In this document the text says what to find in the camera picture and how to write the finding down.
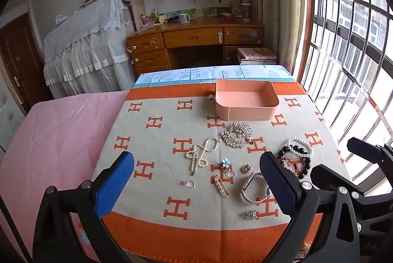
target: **silver ring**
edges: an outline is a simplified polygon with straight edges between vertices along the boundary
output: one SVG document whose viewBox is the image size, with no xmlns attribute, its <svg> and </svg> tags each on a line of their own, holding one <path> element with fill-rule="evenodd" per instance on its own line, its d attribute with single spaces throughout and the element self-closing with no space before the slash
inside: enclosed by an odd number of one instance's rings
<svg viewBox="0 0 393 263">
<path fill-rule="evenodd" d="M 255 177 L 256 175 L 262 176 L 262 173 L 261 173 L 261 172 L 251 172 L 250 176 L 247 178 L 247 180 L 246 180 L 245 183 L 243 184 L 243 186 L 242 186 L 242 188 L 241 188 L 241 190 L 240 190 L 240 193 L 241 193 L 241 195 L 242 195 L 242 197 L 243 197 L 243 199 L 244 199 L 245 201 L 247 201 L 247 202 L 249 202 L 249 203 L 259 204 L 259 203 L 261 203 L 262 201 L 266 200 L 267 198 L 270 198 L 270 189 L 269 189 L 269 187 L 266 189 L 266 196 L 265 196 L 263 199 L 259 200 L 259 201 L 250 200 L 250 199 L 245 195 L 245 193 L 244 193 L 244 191 L 247 189 L 247 187 L 250 185 L 250 182 L 252 181 L 252 179 L 254 179 L 254 177 Z"/>
<path fill-rule="evenodd" d="M 187 188 L 193 188 L 195 187 L 195 182 L 194 180 L 187 180 L 182 182 Z"/>
<path fill-rule="evenodd" d="M 235 175 L 236 175 L 236 172 L 235 172 L 235 170 L 228 170 L 227 172 L 226 172 L 226 175 L 227 175 L 227 177 L 228 178 L 230 178 L 230 179 L 232 179 Z"/>
</svg>

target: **wooden desk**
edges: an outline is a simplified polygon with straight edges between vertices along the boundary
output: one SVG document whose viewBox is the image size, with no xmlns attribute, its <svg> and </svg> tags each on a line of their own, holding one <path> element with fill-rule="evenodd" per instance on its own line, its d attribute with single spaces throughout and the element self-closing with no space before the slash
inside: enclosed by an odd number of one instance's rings
<svg viewBox="0 0 393 263">
<path fill-rule="evenodd" d="M 237 48 L 262 47 L 265 26 L 223 17 L 155 26 L 127 37 L 137 72 L 239 64 Z"/>
</svg>

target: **pink box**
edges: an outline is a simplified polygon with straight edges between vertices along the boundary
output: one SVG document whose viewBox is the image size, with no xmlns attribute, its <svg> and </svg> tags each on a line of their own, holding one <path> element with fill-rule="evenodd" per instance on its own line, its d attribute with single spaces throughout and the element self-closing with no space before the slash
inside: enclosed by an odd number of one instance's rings
<svg viewBox="0 0 393 263">
<path fill-rule="evenodd" d="M 270 81 L 217 79 L 216 113 L 221 120 L 270 120 L 279 100 Z"/>
</svg>

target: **wooden door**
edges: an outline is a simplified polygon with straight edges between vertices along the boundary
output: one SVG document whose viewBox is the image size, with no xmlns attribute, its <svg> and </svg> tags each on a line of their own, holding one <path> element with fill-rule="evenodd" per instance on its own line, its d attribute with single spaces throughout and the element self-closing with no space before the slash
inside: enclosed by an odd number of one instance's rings
<svg viewBox="0 0 393 263">
<path fill-rule="evenodd" d="M 45 83 L 44 64 L 33 39 L 28 13 L 0 29 L 0 55 L 26 111 L 38 102 L 53 99 Z"/>
</svg>

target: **jar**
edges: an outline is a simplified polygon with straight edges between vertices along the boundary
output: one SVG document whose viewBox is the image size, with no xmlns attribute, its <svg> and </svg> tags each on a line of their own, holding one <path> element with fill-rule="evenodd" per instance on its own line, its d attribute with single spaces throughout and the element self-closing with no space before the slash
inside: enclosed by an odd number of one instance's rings
<svg viewBox="0 0 393 263">
<path fill-rule="evenodd" d="M 250 21 L 251 19 L 251 4 L 247 2 L 242 3 L 243 21 Z"/>
</svg>

